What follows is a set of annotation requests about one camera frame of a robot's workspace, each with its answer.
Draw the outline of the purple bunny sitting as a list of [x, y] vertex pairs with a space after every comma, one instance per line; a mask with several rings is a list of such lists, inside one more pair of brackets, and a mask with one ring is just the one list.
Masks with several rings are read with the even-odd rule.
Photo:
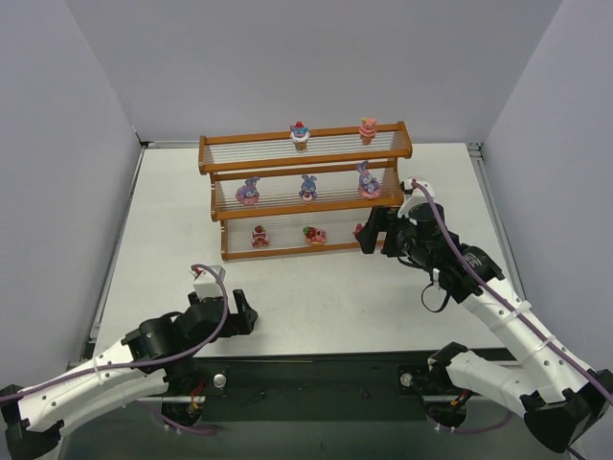
[[367, 199], [378, 198], [381, 194], [381, 186], [369, 171], [369, 161], [364, 160], [356, 165], [359, 172], [358, 192]]

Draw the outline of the strawberry bear tart toy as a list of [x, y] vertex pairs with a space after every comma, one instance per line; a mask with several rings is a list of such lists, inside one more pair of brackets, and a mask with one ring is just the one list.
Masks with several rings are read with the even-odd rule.
[[303, 235], [306, 244], [309, 245], [323, 245], [327, 242], [326, 231], [318, 227], [305, 226], [303, 228]]

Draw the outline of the purple bunny holding cake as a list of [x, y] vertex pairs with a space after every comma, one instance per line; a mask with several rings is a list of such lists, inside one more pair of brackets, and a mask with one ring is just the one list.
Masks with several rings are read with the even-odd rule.
[[317, 198], [317, 177], [315, 175], [303, 174], [302, 179], [299, 197], [303, 202], [310, 203]]

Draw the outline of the red bear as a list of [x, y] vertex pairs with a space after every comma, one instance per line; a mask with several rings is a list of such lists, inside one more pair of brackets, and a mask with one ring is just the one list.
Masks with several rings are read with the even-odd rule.
[[253, 248], [262, 248], [269, 246], [269, 239], [267, 237], [267, 232], [265, 227], [262, 225], [257, 225], [254, 227], [252, 231], [252, 247]]

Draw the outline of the pink round bear toy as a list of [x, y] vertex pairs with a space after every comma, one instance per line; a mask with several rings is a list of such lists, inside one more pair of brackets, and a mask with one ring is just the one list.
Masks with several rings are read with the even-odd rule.
[[363, 146], [369, 146], [377, 134], [376, 118], [362, 118], [359, 136]]

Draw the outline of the blue red cupcake toy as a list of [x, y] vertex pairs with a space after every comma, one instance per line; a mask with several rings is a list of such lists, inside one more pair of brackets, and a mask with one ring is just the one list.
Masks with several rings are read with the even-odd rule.
[[310, 138], [310, 130], [303, 122], [298, 121], [289, 128], [290, 139], [297, 151], [307, 149], [307, 141]]

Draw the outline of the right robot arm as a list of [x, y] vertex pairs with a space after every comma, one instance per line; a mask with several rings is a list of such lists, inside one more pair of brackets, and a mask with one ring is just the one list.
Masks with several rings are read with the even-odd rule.
[[611, 371], [571, 353], [489, 254], [447, 229], [441, 205], [420, 203], [408, 212], [376, 206], [353, 234], [363, 253], [374, 253], [383, 239], [383, 255], [426, 272], [431, 287], [478, 318], [519, 365], [495, 364], [456, 342], [441, 348], [427, 361], [431, 380], [464, 393], [449, 408], [434, 410], [439, 425], [454, 430], [461, 424], [465, 401], [476, 393], [522, 418], [541, 445], [562, 453], [611, 407]]

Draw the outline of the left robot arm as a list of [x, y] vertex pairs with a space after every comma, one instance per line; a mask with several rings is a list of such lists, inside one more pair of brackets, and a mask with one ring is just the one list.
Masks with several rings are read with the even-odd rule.
[[1, 391], [5, 439], [13, 459], [37, 459], [53, 451], [75, 428], [143, 397], [185, 394], [202, 381], [193, 356], [219, 338], [248, 335], [259, 318], [244, 292], [233, 292], [236, 312], [222, 296], [141, 323], [106, 351], [62, 376], [34, 387]]

